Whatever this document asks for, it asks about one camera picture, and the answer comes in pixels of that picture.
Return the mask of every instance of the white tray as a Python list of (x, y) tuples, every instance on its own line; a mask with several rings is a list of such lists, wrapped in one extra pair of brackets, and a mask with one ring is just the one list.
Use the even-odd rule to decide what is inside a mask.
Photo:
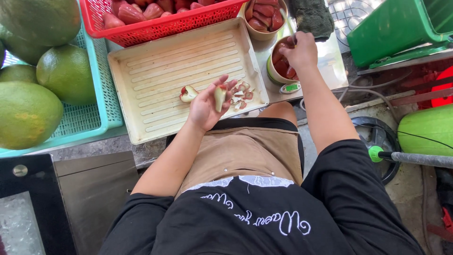
[(177, 133), (190, 103), (181, 88), (203, 90), (222, 74), (255, 88), (253, 102), (229, 118), (264, 107), (269, 98), (249, 35), (240, 17), (108, 54), (110, 69), (132, 144)]

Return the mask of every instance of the green towel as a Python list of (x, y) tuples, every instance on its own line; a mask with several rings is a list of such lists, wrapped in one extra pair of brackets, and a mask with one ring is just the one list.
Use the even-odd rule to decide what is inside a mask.
[(312, 33), (317, 42), (325, 42), (335, 29), (324, 0), (291, 0), (297, 31)]

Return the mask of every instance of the teal plastic basket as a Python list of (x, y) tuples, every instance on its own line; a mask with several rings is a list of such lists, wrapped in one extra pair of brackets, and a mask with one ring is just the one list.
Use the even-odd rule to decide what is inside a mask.
[[(82, 22), (82, 28), (76, 40), (72, 44), (77, 44), (80, 48), (88, 51), (97, 104), (72, 106), (64, 103), (64, 113), (60, 125), (47, 141), (25, 150), (0, 149), (0, 157), (19, 156), (76, 142), (101, 135), (110, 128), (123, 125), (120, 103), (118, 102), (110, 67), (107, 62), (105, 39), (91, 38), (86, 33)], [(3, 65), (7, 66), (10, 64), (24, 64), (24, 62), (7, 52)]]

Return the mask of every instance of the hand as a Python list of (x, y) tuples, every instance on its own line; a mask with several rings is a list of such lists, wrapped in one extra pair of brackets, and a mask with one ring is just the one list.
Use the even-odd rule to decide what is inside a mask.
[(312, 33), (297, 32), (294, 34), (297, 39), (297, 46), (294, 49), (281, 48), (280, 53), (285, 56), (290, 66), (292, 66), (297, 76), (303, 77), (299, 72), (311, 72), (313, 68), (317, 69), (318, 65), (318, 48), (314, 42)]
[[(231, 89), (237, 84), (236, 80), (225, 82), (228, 79), (228, 74), (222, 75), (219, 79), (215, 80), (209, 87), (190, 103), (188, 122), (200, 128), (202, 131), (207, 132), (214, 127), (219, 121), (220, 117), (225, 114), (230, 108), (231, 102)], [(225, 84), (228, 92), (226, 93), (225, 102), (222, 105), (222, 111), (216, 111), (216, 102), (214, 99), (214, 90), (217, 85)]]

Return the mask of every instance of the brown apron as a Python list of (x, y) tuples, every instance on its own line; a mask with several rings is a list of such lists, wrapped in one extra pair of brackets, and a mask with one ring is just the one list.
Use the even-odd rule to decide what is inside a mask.
[(197, 184), (239, 175), (276, 176), (300, 186), (297, 136), (294, 131), (261, 127), (207, 132), (176, 197)]

